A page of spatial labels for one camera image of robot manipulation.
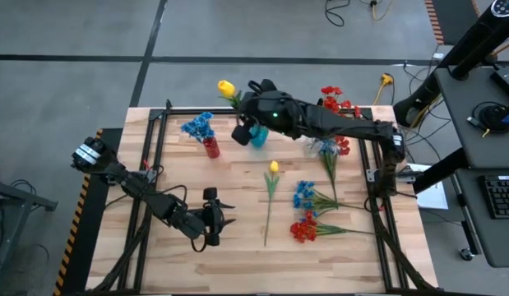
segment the yellow flower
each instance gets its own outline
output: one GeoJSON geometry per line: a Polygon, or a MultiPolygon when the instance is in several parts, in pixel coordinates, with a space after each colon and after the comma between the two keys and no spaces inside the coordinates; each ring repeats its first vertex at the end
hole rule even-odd
{"type": "Polygon", "coordinates": [[[278,163],[272,160],[270,169],[272,173],[278,173],[278,163]]]}
{"type": "Polygon", "coordinates": [[[232,98],[234,96],[234,92],[236,92],[234,85],[228,81],[218,82],[218,90],[220,90],[221,94],[227,99],[232,98]]]}

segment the red vase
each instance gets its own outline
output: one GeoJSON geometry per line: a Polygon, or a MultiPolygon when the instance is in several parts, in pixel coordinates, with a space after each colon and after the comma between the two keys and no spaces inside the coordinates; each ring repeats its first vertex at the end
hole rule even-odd
{"type": "Polygon", "coordinates": [[[216,158],[220,156],[220,148],[218,147],[218,141],[215,140],[215,137],[203,139],[203,145],[205,146],[208,157],[216,158]]]}

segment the yellow plug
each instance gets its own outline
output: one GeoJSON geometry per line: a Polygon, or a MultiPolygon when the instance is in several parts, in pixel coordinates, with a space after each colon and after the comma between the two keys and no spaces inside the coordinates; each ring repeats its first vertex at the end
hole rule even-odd
{"type": "Polygon", "coordinates": [[[392,84],[392,83],[393,83],[393,76],[391,76],[387,73],[382,74],[382,85],[383,86],[387,86],[388,84],[392,84]]]}
{"type": "Polygon", "coordinates": [[[378,89],[377,97],[372,102],[373,105],[376,105],[378,103],[378,100],[380,99],[380,94],[382,93],[384,86],[387,86],[388,84],[393,84],[393,76],[384,73],[382,74],[382,83],[380,84],[380,88],[378,89]]]}

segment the concrete floor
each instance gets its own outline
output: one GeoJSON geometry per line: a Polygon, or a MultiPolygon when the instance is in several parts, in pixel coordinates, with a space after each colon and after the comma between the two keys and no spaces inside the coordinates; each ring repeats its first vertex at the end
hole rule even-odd
{"type": "MultiPolygon", "coordinates": [[[[488,2],[479,0],[479,7],[488,2]]],[[[0,0],[0,53],[142,56],[158,4],[0,0]]],[[[322,0],[169,0],[154,55],[429,59],[435,49],[423,0],[396,0],[381,23],[353,1],[340,10],[342,28],[325,20],[323,6],[322,0]]],[[[41,196],[59,201],[54,213],[31,215],[6,292],[52,293],[81,186],[81,174],[69,167],[70,154],[98,127],[123,125],[140,65],[0,61],[0,179],[25,178],[41,196]],[[36,243],[49,250],[48,261],[36,243]]],[[[408,67],[413,73],[420,68],[408,67]]],[[[162,106],[167,98],[175,106],[224,105],[215,98],[218,80],[245,89],[249,80],[262,78],[312,102],[322,86],[336,85],[355,104],[371,104],[383,72],[396,79],[396,99],[405,98],[410,77],[398,66],[152,63],[139,106],[162,106]]],[[[386,89],[380,104],[390,101],[386,89]]],[[[435,113],[446,117],[446,106],[435,113]]],[[[421,134],[441,124],[429,117],[421,134]]],[[[442,157],[460,146],[451,124],[430,141],[442,157]]],[[[425,142],[410,150],[419,163],[437,161],[425,142]]],[[[424,227],[444,289],[509,295],[508,269],[493,269],[482,256],[471,262],[457,256],[456,249],[466,246],[460,227],[435,220],[424,227]]]]}

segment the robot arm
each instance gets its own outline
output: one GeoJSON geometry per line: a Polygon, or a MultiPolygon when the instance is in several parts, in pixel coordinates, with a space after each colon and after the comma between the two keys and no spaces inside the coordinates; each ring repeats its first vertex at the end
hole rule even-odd
{"type": "Polygon", "coordinates": [[[345,118],[332,113],[322,106],[294,99],[288,93],[279,91],[271,81],[261,85],[249,82],[254,92],[247,92],[238,107],[243,126],[234,129],[232,138],[246,145],[254,124],[261,124],[272,131],[280,132],[293,139],[301,136],[319,139],[334,136],[349,136],[377,141],[382,149],[383,166],[379,170],[378,190],[388,196],[395,195],[396,165],[405,158],[403,136],[392,123],[345,118]]]}
{"type": "Polygon", "coordinates": [[[130,197],[144,201],[153,216],[168,226],[179,229],[192,241],[205,234],[205,242],[211,246],[219,245],[219,233],[224,227],[223,212],[220,207],[228,207],[216,199],[215,188],[207,188],[203,199],[207,202],[202,209],[189,210],[187,203],[173,194],[156,192],[151,184],[155,178],[148,179],[147,174],[129,172],[117,160],[115,153],[100,139],[88,137],[72,155],[74,169],[83,173],[98,175],[106,183],[121,185],[130,197]]]}

